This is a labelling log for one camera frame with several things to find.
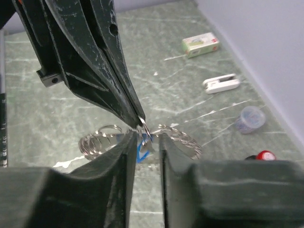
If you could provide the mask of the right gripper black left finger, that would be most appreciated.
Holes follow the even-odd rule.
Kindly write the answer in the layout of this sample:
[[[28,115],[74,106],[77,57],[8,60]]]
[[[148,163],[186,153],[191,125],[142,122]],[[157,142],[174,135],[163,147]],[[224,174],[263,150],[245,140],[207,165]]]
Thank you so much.
[[[128,227],[136,148],[136,134],[129,133],[70,173],[48,167],[2,168],[1,227]]]

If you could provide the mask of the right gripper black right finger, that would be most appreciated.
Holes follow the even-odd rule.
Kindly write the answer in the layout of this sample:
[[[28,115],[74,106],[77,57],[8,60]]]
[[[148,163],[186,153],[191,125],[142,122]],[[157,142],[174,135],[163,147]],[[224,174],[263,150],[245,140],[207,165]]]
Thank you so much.
[[[193,160],[159,139],[167,228],[301,228],[304,171],[292,161]]]

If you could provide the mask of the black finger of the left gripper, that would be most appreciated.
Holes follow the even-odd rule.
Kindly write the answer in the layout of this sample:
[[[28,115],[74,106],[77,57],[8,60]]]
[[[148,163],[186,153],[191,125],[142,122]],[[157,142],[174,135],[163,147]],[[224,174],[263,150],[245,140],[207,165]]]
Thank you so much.
[[[136,116],[145,118],[143,108],[137,97],[127,70],[121,40],[118,33],[114,2],[112,0],[92,0],[91,6],[95,15],[100,35],[106,45],[104,48],[109,62],[121,83]]]
[[[77,97],[114,114],[130,127],[140,125],[113,70],[91,0],[14,0],[41,65],[46,86],[64,82]]]

